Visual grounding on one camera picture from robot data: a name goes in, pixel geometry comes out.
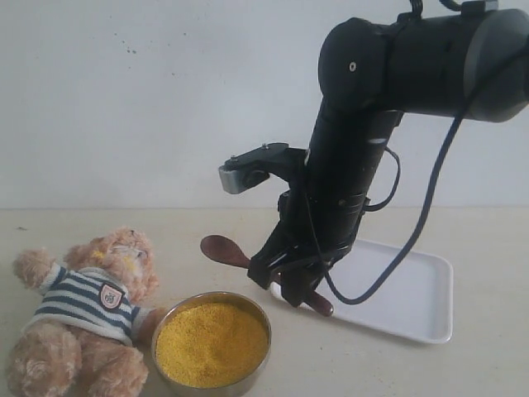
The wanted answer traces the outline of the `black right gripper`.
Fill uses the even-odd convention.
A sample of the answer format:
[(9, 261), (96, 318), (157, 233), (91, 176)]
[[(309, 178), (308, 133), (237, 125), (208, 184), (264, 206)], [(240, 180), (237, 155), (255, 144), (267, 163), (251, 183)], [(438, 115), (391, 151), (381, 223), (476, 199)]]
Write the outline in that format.
[(324, 270), (350, 252), (367, 192), (368, 186), (359, 181), (288, 184), (278, 201), (279, 222), (251, 258), (248, 277), (263, 289), (278, 282), (282, 297), (293, 307), (330, 308), (316, 288)]

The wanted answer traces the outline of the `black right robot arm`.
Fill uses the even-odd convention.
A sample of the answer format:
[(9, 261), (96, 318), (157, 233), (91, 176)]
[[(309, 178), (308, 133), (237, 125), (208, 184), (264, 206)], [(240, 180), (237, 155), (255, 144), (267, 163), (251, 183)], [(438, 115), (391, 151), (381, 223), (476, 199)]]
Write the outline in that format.
[(317, 287), (351, 251), (362, 217), (383, 207), (368, 192), (403, 116), (448, 117), (452, 124), (412, 235), (363, 294), (339, 295), (344, 304), (369, 299), (412, 249), (460, 124), (505, 122), (527, 106), (528, 15), (470, 1), (453, 16), (425, 18), (415, 9), (390, 25), (352, 17), (324, 40), (317, 72), (322, 101), (308, 148), (275, 143), (249, 153), (242, 184), (271, 175), (288, 183), (279, 222), (251, 258), (249, 277), (262, 288), (279, 279), (289, 304), (329, 314)]

